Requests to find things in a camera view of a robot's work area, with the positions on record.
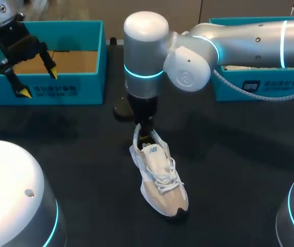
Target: shoe logo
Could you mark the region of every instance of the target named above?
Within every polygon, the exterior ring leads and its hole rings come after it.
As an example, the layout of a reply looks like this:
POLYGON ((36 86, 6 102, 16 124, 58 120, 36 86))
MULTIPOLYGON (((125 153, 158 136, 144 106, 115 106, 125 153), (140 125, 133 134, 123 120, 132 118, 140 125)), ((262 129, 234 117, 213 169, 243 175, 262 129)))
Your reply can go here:
POLYGON ((154 147, 154 148, 151 148, 150 150, 149 150, 149 153, 154 153, 154 152, 156 152, 157 151, 157 147, 154 147))

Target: robotic arm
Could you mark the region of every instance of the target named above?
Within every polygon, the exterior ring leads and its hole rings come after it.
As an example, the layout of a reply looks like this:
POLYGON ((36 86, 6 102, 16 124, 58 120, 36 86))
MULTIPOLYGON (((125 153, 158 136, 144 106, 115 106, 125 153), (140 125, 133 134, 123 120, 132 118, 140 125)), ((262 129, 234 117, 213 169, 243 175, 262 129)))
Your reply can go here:
POLYGON ((6 60, 0 61, 0 74, 9 80, 16 97, 31 98, 28 87, 20 83, 13 66, 40 55, 50 76, 57 78, 56 64, 47 51, 47 45, 32 36, 23 21, 19 9, 24 0, 0 0, 0 50, 6 60))
POLYGON ((125 20, 127 99, 135 121, 147 129, 152 128, 164 72, 176 87, 193 92, 207 84, 216 65, 294 67, 294 21, 202 23, 178 34, 170 32, 166 19, 157 13, 137 12, 125 20))

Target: shoe tongue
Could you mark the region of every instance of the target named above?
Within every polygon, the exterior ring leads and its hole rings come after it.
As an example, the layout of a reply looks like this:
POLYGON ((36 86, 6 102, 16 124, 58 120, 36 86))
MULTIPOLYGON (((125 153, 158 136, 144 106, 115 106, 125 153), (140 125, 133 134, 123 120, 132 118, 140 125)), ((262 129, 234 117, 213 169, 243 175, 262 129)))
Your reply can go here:
POLYGON ((162 147, 158 144, 152 144, 142 149, 145 154, 148 168, 157 175, 168 175, 168 159, 162 147))

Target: logo on box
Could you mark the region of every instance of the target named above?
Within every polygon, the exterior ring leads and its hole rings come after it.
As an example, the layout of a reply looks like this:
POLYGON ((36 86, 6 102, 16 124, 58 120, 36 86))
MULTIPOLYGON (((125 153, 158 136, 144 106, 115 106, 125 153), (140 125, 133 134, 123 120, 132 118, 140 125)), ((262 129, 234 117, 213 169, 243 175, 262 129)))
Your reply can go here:
POLYGON ((242 89, 249 93, 255 93, 259 89, 261 81, 244 81, 242 89))

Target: glowing cyan ring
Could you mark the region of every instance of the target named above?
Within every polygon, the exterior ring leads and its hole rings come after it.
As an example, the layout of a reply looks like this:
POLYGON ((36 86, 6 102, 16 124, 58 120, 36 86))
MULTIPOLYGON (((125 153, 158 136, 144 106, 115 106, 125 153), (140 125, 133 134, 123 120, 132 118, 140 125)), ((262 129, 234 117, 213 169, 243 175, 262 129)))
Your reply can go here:
POLYGON ((283 25, 282 25, 282 30, 281 30, 280 57, 281 57, 282 68, 285 68, 285 64, 284 64, 284 37, 285 37, 286 24, 287 24, 287 21, 284 21, 283 25))
POLYGON ((219 50, 218 50, 218 48, 215 46, 215 44, 211 40, 209 40, 208 38, 203 37, 203 36, 192 36, 192 37, 199 38, 199 39, 202 39, 202 40, 205 40, 205 41, 209 42, 214 47, 214 49, 216 50, 216 52, 218 54, 218 61, 217 61, 217 63, 219 62, 219 59, 220 59, 219 50))
POLYGON ((127 67, 124 65, 124 68, 126 70, 126 72, 128 72, 130 75, 134 76, 134 77, 137 77, 137 78, 142 78, 142 79, 149 79, 149 78, 154 78, 154 77, 157 77, 159 75, 161 75, 163 73, 163 71, 155 74, 155 75, 151 75, 151 76, 141 76, 141 75, 137 75, 137 74, 134 74, 132 73, 130 70, 127 69, 127 67))
POLYGON ((56 200, 56 206, 57 206, 57 215, 56 215, 56 222, 54 223, 54 227, 53 227, 53 230, 50 234, 50 237, 48 238, 48 240, 45 242, 45 244, 43 245, 43 247, 46 247, 49 242, 51 241, 53 235, 54 235, 54 232, 56 230, 56 227, 57 227, 57 223, 58 223, 58 215, 59 215, 59 210, 58 210, 58 203, 57 203, 57 200, 56 200))
POLYGON ((290 196, 291 196, 291 191, 292 191, 293 186, 294 186, 294 183, 292 184, 290 192, 289 192, 289 196, 288 196, 288 199, 287 199, 287 206, 288 206, 288 209, 289 209, 289 214, 290 214, 290 217, 291 217, 291 221, 292 221, 292 223, 294 225, 294 219, 293 219, 293 216, 292 216, 292 213, 291 213, 291 206, 290 206, 290 196))

